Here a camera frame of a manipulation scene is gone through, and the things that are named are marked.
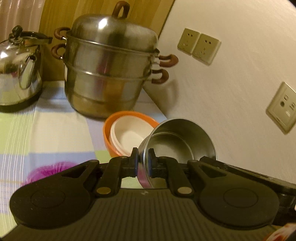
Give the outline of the person's right hand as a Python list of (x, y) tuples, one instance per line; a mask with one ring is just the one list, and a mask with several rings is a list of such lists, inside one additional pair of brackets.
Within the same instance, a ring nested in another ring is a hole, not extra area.
[(264, 241), (296, 241), (296, 223), (287, 223), (267, 236)]

